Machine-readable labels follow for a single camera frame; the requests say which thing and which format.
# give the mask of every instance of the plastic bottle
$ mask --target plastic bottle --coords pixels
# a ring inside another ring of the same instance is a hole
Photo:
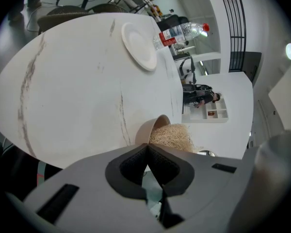
[[[187,22],[159,33],[153,38],[153,43],[156,49],[161,49],[175,43],[192,40],[203,31],[209,31],[207,23]]]

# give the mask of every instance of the black metal rail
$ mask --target black metal rail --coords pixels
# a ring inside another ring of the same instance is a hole
[[[246,19],[242,0],[223,0],[230,32],[229,71],[241,71],[246,52]]]

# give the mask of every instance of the white plate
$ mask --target white plate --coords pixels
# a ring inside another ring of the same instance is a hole
[[[148,71],[156,68],[156,51],[151,38],[145,37],[132,23],[122,26],[122,39],[132,57]]]

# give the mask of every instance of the white shelf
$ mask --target white shelf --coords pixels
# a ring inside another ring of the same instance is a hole
[[[185,105],[182,115],[183,123],[198,123],[198,122],[227,122],[228,113],[224,98],[216,103],[207,103],[200,108],[194,108],[192,105]]]

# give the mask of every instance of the red bottle cap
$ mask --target red bottle cap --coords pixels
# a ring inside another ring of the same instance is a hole
[[[208,23],[204,23],[203,24],[203,31],[209,31],[210,28],[209,28],[209,24]]]

